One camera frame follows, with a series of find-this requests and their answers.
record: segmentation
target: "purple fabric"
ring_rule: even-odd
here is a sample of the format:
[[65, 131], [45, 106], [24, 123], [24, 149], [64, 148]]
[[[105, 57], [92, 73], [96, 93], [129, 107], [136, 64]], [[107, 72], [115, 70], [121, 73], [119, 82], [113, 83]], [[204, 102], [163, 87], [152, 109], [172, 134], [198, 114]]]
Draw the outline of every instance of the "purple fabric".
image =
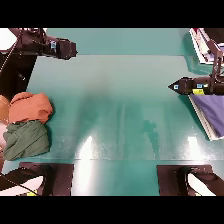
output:
[[191, 94], [191, 97], [205, 114], [217, 136], [224, 136], [224, 96]]

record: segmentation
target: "green tabletop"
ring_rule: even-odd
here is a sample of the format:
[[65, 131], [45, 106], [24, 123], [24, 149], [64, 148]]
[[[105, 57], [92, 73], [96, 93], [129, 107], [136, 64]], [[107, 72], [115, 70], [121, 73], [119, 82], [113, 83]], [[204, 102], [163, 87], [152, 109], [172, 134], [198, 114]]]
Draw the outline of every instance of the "green tabletop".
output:
[[39, 57], [27, 91], [54, 114], [49, 153], [6, 162], [74, 163], [72, 195], [158, 195], [157, 164], [210, 163], [223, 175], [224, 141], [208, 141], [187, 96], [168, 85], [208, 74], [188, 29], [49, 29], [77, 43], [69, 61]]

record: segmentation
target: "table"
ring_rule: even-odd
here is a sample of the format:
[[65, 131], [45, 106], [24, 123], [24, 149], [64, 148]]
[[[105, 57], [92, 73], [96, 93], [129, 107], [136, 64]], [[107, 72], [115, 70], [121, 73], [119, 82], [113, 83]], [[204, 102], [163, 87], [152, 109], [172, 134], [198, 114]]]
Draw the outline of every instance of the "table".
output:
[[20, 161], [74, 163], [72, 195], [158, 195], [158, 164], [210, 163], [224, 178], [224, 141], [209, 142], [188, 98], [167, 87], [211, 71], [188, 30], [48, 29], [79, 52], [39, 57], [28, 86], [55, 108], [51, 151], [3, 172]]

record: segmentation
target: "orange towel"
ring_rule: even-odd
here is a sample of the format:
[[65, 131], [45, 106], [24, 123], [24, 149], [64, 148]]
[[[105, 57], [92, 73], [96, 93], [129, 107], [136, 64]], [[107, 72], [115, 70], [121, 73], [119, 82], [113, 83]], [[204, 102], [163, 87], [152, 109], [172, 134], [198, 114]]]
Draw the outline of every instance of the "orange towel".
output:
[[39, 120], [44, 124], [52, 112], [50, 101], [44, 93], [22, 92], [16, 94], [10, 103], [9, 123]]

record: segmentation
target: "wire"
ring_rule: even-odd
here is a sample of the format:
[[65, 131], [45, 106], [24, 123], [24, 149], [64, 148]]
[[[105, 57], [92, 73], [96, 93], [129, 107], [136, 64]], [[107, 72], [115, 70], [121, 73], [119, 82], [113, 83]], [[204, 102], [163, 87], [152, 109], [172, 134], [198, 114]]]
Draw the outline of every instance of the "wire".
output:
[[1, 77], [1, 75], [2, 75], [2, 71], [3, 71], [3, 69], [5, 68], [5, 65], [6, 65], [6, 63], [7, 63], [8, 59], [9, 59], [9, 57], [12, 55], [12, 52], [13, 52], [14, 49], [16, 48], [16, 45], [18, 44], [18, 42], [19, 42], [19, 40], [20, 40], [20, 38], [21, 38], [21, 36], [22, 36], [22, 34], [23, 34], [23, 30], [24, 30], [24, 28], [22, 28], [22, 30], [20, 30], [16, 42], [13, 44], [13, 47], [12, 47], [11, 51], [9, 52], [8, 56], [6, 57], [6, 59], [5, 59], [4, 63], [3, 63], [3, 65], [2, 65], [2, 67], [1, 67], [1, 69], [0, 69], [0, 77]]
[[8, 182], [10, 182], [10, 183], [12, 183], [12, 184], [14, 184], [14, 185], [16, 185], [16, 186], [22, 187], [22, 188], [24, 188], [24, 189], [26, 189], [26, 190], [32, 192], [32, 193], [35, 194], [36, 196], [41, 196], [41, 195], [37, 194], [35, 191], [31, 190], [30, 188], [25, 187], [25, 186], [23, 186], [23, 185], [21, 185], [21, 184], [17, 184], [17, 183], [15, 183], [15, 182], [12, 181], [12, 180], [9, 180], [9, 179], [8, 179], [3, 173], [1, 173], [1, 172], [0, 172], [0, 176], [2, 176], [2, 177], [3, 177], [5, 180], [7, 180]]

